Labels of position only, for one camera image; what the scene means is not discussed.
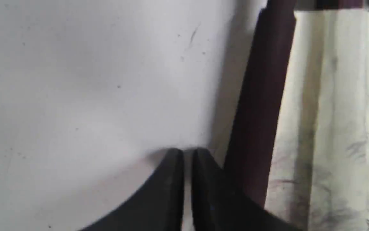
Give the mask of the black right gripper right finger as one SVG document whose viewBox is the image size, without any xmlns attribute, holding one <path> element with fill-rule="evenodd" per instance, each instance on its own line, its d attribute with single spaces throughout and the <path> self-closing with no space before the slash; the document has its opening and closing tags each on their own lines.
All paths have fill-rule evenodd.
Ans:
<svg viewBox="0 0 369 231">
<path fill-rule="evenodd" d="M 191 203 L 196 231 L 296 231 L 238 189 L 209 150 L 196 148 L 192 160 Z"/>
</svg>

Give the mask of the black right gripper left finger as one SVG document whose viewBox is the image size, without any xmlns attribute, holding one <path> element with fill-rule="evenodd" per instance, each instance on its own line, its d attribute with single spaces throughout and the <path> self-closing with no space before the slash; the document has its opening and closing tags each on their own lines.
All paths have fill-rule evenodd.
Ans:
<svg viewBox="0 0 369 231">
<path fill-rule="evenodd" d="M 85 231 L 180 231 L 183 220 L 184 156 L 171 148 L 144 184 Z"/>
</svg>

